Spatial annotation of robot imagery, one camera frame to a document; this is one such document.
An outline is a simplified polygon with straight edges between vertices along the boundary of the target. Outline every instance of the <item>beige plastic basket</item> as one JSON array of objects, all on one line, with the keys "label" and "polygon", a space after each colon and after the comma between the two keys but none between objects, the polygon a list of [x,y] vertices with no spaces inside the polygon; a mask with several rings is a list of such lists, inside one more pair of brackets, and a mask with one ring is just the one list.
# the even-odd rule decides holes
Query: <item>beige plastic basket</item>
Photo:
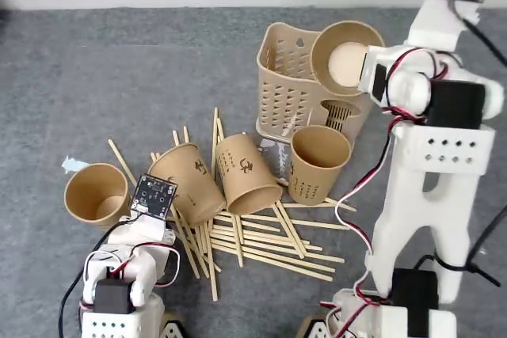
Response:
[{"label": "beige plastic basket", "polygon": [[326,125],[354,144],[372,107],[367,94],[336,94],[315,81],[311,49],[320,32],[285,23],[268,27],[257,55],[259,116],[257,131],[266,138],[290,142],[298,129]]}]

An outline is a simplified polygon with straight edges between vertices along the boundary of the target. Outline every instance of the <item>cup lying on side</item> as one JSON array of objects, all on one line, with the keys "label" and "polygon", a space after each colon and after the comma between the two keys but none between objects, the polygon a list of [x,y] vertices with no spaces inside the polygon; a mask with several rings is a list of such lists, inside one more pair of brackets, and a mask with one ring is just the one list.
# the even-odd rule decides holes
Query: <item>cup lying on side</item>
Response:
[{"label": "cup lying on side", "polygon": [[220,142],[216,161],[230,213],[251,214],[282,196],[282,188],[248,135],[232,135]]},{"label": "cup lying on side", "polygon": [[151,165],[148,174],[177,184],[174,205],[190,226],[206,222],[226,206],[222,193],[193,143],[181,144],[165,152]]}]

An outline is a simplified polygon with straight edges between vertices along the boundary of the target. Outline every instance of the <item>brown paper cup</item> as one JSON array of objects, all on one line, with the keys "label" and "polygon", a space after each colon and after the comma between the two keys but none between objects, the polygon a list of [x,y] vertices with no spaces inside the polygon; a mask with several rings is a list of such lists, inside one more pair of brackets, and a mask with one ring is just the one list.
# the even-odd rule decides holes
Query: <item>brown paper cup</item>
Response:
[{"label": "brown paper cup", "polygon": [[64,202],[77,220],[107,230],[130,215],[127,178],[110,164],[89,165],[69,180]]},{"label": "brown paper cup", "polygon": [[248,135],[224,139],[216,147],[216,161],[230,213],[251,214],[270,207],[282,196],[281,187]]},{"label": "brown paper cup", "polygon": [[290,196],[308,206],[323,202],[351,152],[349,140],[333,128],[309,126],[298,130],[291,141]]},{"label": "brown paper cup", "polygon": [[213,218],[226,205],[195,144],[189,142],[168,150],[148,173],[177,184],[174,204],[191,226]]},{"label": "brown paper cup", "polygon": [[311,49],[315,79],[335,95],[356,96],[369,45],[384,46],[382,36],[360,21],[341,21],[318,35]]}]

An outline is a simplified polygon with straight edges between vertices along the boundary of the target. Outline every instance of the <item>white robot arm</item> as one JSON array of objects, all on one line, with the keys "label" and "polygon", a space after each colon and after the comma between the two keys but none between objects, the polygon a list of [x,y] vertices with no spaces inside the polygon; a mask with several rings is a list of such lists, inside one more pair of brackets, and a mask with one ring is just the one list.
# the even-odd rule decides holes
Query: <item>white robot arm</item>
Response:
[{"label": "white robot arm", "polygon": [[[377,292],[358,297],[355,287],[334,295],[336,308],[327,320],[334,336],[350,338],[352,330],[375,338],[456,337],[455,316],[438,306],[455,301],[468,265],[468,222],[495,134],[482,121],[497,116],[504,104],[503,87],[463,69],[453,53],[465,29],[460,18],[476,24],[477,9],[476,2],[426,0],[403,45],[368,48],[359,89],[409,121],[392,129],[386,198],[372,253],[365,257]],[[439,175],[428,192],[426,173]],[[434,272],[395,268],[398,254],[423,226],[435,241]]]},{"label": "white robot arm", "polygon": [[[182,336],[175,324],[163,327],[164,305],[153,290],[169,286],[179,272],[174,232],[166,215],[176,185],[141,176],[131,205],[131,217],[114,229],[107,243],[86,258],[83,270],[82,337],[159,338]],[[170,253],[177,257],[173,280],[159,283]]]}]

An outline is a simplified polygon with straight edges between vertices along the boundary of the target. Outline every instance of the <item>gray carpet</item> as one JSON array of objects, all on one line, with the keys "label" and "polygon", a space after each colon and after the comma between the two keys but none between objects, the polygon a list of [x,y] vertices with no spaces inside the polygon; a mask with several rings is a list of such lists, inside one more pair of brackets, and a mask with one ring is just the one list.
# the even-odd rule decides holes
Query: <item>gray carpet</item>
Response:
[{"label": "gray carpet", "polygon": [[[226,133],[256,136],[255,56],[267,26],[285,21],[320,29],[343,19],[374,25],[388,44],[402,42],[413,9],[111,9],[0,15],[0,296],[2,337],[56,336],[59,300],[100,232],[75,221],[63,206],[70,174],[63,159],[117,165],[112,136],[136,176],[150,151],[171,146],[170,131],[189,126],[192,140],[210,158],[210,117],[218,105]],[[482,11],[482,28],[507,51],[507,11]],[[505,69],[470,35],[459,53],[467,67],[507,82]],[[356,142],[353,159],[332,195],[339,196],[377,160],[388,118],[374,110]],[[471,218],[474,240],[507,202],[507,112],[488,124],[497,138]],[[276,167],[276,151],[267,157]],[[349,217],[372,232],[383,206],[387,170],[351,199]],[[330,209],[292,215],[332,221]],[[350,287],[363,271],[364,247],[347,232],[298,228],[326,252],[344,256],[333,283],[246,261],[243,269],[217,253],[220,300],[208,281],[196,281],[184,262],[176,284],[162,292],[192,337],[290,337],[318,301]],[[477,259],[507,281],[505,225]],[[433,243],[421,231],[398,259],[412,266]],[[66,336],[78,335],[78,292],[65,316]],[[505,292],[465,274],[451,306],[459,336],[504,336]]]}]

